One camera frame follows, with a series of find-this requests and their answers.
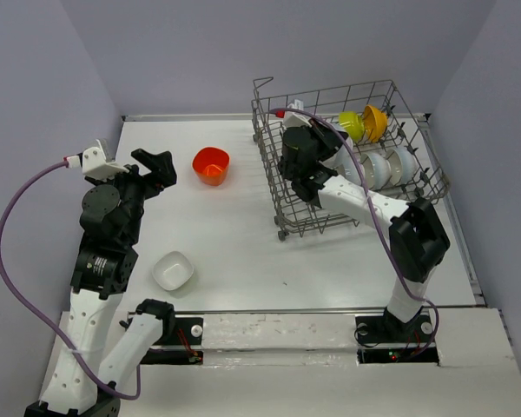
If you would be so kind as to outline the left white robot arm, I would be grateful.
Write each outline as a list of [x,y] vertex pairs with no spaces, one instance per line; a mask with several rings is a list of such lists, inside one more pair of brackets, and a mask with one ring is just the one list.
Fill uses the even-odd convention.
[[28,416],[115,416],[123,399],[138,393],[122,390],[139,374],[148,349],[169,341],[175,332],[175,309],[165,301],[147,299],[122,338],[105,350],[114,315],[138,259],[144,203],[175,185],[170,152],[132,152],[136,163],[122,166],[97,147],[79,160],[92,187],[82,199],[82,240],[70,280],[67,327],[48,386],[27,406]]

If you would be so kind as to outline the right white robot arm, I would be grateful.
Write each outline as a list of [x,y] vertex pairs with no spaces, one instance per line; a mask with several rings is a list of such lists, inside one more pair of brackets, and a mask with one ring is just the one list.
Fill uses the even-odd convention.
[[336,129],[319,124],[287,128],[278,170],[303,202],[375,229],[397,275],[379,326],[389,339],[401,341],[415,329],[428,282],[450,248],[450,239],[425,198],[393,199],[323,164],[330,153],[349,148],[344,133]]

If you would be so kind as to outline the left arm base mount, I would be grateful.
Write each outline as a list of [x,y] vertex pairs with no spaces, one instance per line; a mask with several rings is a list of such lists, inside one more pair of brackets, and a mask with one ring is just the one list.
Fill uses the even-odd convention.
[[204,320],[177,315],[170,334],[164,333],[141,359],[142,365],[199,366],[203,363]]

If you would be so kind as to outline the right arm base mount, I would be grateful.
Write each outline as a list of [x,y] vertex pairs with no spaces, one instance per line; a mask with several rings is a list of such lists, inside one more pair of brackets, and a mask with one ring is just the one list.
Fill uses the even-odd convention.
[[430,315],[421,308],[404,323],[387,311],[355,318],[353,336],[360,364],[439,364]]

